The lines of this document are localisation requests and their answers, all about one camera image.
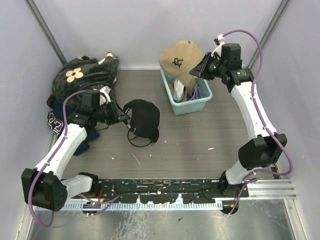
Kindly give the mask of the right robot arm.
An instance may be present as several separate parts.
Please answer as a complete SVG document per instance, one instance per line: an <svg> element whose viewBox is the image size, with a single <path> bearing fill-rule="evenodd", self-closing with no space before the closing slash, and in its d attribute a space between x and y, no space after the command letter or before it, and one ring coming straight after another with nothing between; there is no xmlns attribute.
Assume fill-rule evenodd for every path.
<svg viewBox="0 0 320 240"><path fill-rule="evenodd" d="M248 134L248 142L238 150L238 161L221 174L218 189L225 197L231 197L242 187L243 178L275 164L285 146L287 137L279 134L264 111L254 75L242 67L241 46L238 43L221 43L213 52L207 52L201 62L190 72L204 80L221 78L228 92L236 101Z"/></svg>

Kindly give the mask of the black floral fleece blanket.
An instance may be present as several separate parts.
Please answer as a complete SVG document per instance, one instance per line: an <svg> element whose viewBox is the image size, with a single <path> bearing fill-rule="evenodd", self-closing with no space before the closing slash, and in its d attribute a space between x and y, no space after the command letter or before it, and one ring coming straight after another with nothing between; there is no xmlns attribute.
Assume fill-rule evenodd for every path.
<svg viewBox="0 0 320 240"><path fill-rule="evenodd" d="M87 56L66 63L52 82L52 93L63 103L71 94L81 90L113 89L117 82L119 58L108 52L97 60Z"/></svg>

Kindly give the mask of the black cap gold logo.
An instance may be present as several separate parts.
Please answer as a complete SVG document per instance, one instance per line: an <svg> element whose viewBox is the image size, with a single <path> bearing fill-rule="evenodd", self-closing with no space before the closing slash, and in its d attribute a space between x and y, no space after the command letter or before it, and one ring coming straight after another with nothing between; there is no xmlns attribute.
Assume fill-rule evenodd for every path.
<svg viewBox="0 0 320 240"><path fill-rule="evenodd" d="M156 143L159 139L159 124L160 124L160 110L152 103L143 99L134 99L124 105L125 113L131 111L129 122L126 120L124 123L127 125L127 139L130 144L142 148ZM140 137L149 139L150 142L143 146L135 145L131 140Z"/></svg>

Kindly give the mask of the tan cap black logo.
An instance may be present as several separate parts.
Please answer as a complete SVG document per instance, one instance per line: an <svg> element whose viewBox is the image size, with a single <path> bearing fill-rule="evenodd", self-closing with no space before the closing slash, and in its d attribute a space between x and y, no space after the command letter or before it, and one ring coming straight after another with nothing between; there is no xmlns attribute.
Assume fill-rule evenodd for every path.
<svg viewBox="0 0 320 240"><path fill-rule="evenodd" d="M201 62L203 56L193 41L181 40L165 49L158 61L167 76L178 78L187 87L193 78L190 71Z"/></svg>

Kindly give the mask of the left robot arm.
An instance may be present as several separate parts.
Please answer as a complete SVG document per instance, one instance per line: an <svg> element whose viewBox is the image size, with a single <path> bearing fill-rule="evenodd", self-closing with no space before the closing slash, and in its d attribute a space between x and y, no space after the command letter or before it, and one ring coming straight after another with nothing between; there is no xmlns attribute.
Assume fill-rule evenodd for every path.
<svg viewBox="0 0 320 240"><path fill-rule="evenodd" d="M24 200L30 208L59 211L65 202L80 194L95 198L100 193L98 176L81 172L62 179L63 172L77 148L86 140L97 123L114 125L129 120L110 89L80 90L68 96L62 105L63 131L47 153L34 167L21 174Z"/></svg>

